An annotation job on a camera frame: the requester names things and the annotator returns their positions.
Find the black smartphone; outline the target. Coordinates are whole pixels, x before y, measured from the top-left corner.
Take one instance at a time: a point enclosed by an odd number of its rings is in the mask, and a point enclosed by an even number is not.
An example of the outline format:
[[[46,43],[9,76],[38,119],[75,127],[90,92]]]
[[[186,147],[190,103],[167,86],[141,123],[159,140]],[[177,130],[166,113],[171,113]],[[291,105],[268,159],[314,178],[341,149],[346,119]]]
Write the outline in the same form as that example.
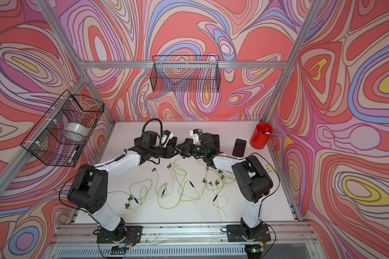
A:
[[[236,139],[234,148],[232,151],[232,155],[234,157],[242,158],[244,156],[246,149],[246,140],[243,139]]]
[[[220,137],[218,134],[212,134],[212,140],[214,142],[214,147],[217,152],[220,151]]]
[[[140,147],[141,143],[142,143],[142,137],[141,136],[134,139],[135,147]]]
[[[177,137],[172,137],[168,140],[166,147],[169,149],[175,149],[177,145]]]

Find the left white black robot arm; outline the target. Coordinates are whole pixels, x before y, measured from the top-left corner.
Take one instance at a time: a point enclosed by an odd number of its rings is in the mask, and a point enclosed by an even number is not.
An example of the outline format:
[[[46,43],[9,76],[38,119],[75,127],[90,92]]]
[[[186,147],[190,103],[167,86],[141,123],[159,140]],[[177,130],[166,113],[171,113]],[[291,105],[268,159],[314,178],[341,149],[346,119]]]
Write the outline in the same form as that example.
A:
[[[137,243],[135,234],[129,233],[125,221],[107,202],[108,182],[129,169],[149,161],[159,164],[155,159],[170,159],[178,154],[177,137],[163,128],[163,123],[155,118],[147,121],[134,146],[106,162],[84,164],[75,175],[67,194],[67,199],[79,209],[88,213],[99,225],[97,241],[104,243],[123,243],[130,235],[132,243]]]

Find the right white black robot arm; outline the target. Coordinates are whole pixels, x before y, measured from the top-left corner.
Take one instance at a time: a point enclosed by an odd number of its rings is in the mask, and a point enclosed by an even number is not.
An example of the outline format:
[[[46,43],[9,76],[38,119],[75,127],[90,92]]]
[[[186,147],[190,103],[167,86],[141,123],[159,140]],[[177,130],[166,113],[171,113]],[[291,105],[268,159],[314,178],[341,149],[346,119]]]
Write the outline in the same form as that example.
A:
[[[217,134],[190,131],[191,138],[176,146],[185,157],[201,159],[207,167],[227,171],[235,176],[239,190],[245,198],[244,214],[239,224],[223,227],[229,242],[271,241],[269,225],[260,219],[261,204],[270,195],[273,181],[255,155],[246,158],[228,156],[220,150]]]

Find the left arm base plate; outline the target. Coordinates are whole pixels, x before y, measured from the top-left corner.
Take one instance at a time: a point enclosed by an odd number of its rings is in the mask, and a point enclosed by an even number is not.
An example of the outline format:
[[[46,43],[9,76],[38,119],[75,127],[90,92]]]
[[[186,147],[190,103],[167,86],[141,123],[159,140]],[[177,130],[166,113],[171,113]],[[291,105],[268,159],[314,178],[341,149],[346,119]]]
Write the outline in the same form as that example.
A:
[[[97,242],[101,244],[126,244],[135,245],[140,243],[143,226],[126,226],[120,224],[113,232],[99,227],[93,231],[97,236]]]

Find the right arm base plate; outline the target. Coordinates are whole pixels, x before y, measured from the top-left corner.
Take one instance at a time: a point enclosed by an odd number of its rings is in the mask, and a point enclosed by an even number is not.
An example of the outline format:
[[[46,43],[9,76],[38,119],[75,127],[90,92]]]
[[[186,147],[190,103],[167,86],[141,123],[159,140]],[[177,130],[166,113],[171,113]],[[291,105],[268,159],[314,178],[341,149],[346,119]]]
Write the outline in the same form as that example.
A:
[[[272,240],[267,224],[260,223],[254,228],[249,228],[245,224],[228,224],[225,227],[229,242],[267,243]]]

